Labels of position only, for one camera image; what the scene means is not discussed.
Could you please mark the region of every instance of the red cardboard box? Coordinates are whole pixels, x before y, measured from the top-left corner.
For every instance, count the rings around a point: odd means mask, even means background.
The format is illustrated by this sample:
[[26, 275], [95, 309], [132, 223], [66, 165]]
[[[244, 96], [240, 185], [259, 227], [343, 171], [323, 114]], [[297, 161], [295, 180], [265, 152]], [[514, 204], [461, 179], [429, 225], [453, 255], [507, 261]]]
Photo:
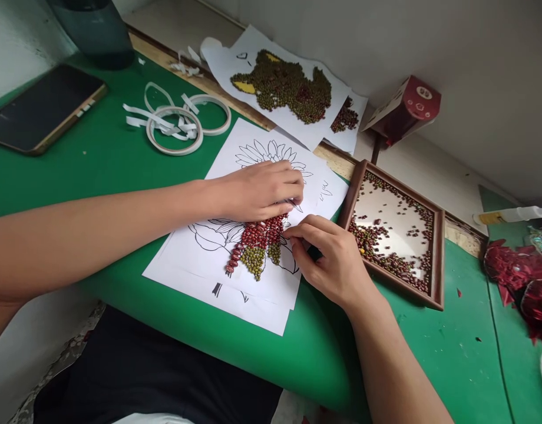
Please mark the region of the red cardboard box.
[[442, 95], [414, 75], [374, 113], [363, 131], [371, 128], [387, 138], [389, 146], [431, 124], [440, 112]]

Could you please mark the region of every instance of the water bottle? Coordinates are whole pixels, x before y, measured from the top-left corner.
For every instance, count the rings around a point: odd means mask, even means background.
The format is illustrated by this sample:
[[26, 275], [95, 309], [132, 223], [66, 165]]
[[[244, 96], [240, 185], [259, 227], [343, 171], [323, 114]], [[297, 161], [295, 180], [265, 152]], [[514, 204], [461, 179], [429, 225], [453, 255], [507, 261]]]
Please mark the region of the water bottle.
[[135, 52], [112, 0], [47, 0], [78, 49], [103, 69], [124, 69]]

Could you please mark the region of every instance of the green tabletop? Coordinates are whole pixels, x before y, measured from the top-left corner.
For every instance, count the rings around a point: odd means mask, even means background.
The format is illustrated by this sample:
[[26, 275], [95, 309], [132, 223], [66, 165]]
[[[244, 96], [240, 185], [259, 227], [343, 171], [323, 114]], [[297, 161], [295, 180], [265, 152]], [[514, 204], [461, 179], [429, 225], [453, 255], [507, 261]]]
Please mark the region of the green tabletop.
[[[500, 210], [517, 205], [493, 191], [480, 187], [484, 211]], [[506, 239], [507, 246], [524, 246], [528, 226], [533, 222], [505, 223], [488, 226], [490, 240]], [[542, 423], [542, 377], [540, 356], [542, 342], [536, 345], [528, 338], [528, 330], [517, 309], [504, 307], [497, 285], [490, 283], [497, 343], [503, 364], [505, 386], [514, 421]]]
[[[81, 58], [70, 61], [104, 79], [110, 92], [43, 156], [24, 157], [0, 147], [0, 216], [206, 175], [228, 133], [207, 138], [189, 156], [169, 157], [148, 143], [143, 129], [125, 124], [122, 104], [142, 107], [148, 81], [161, 85], [175, 100], [183, 92], [200, 92], [146, 61], [119, 72], [99, 71]], [[206, 111], [201, 110], [202, 123], [218, 126], [222, 114]], [[237, 118], [233, 112], [232, 125]], [[163, 241], [164, 237], [144, 246], [81, 284], [165, 334], [327, 408], [369, 420], [352, 329], [338, 306], [303, 281], [285, 335], [279, 337], [142, 277]], [[478, 260], [449, 241], [445, 257], [444, 312], [414, 306], [378, 286], [454, 420], [508, 422], [487, 282]]]

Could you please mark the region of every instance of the black pants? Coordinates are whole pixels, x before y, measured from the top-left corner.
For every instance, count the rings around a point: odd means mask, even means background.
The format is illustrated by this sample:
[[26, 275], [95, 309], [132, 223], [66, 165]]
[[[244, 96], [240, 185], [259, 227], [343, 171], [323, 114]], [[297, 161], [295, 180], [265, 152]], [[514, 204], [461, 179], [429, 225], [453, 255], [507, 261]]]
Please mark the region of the black pants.
[[107, 307], [79, 359], [38, 395], [34, 423], [106, 424], [138, 412], [268, 424], [281, 392]]

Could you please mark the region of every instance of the black phone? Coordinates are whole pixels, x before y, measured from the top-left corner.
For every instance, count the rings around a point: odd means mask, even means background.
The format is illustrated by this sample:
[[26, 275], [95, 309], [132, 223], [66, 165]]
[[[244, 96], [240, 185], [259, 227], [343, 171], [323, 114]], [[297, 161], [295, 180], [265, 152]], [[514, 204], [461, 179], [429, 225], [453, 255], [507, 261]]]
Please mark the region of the black phone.
[[58, 65], [0, 108], [0, 144], [42, 154], [106, 91], [101, 79]]

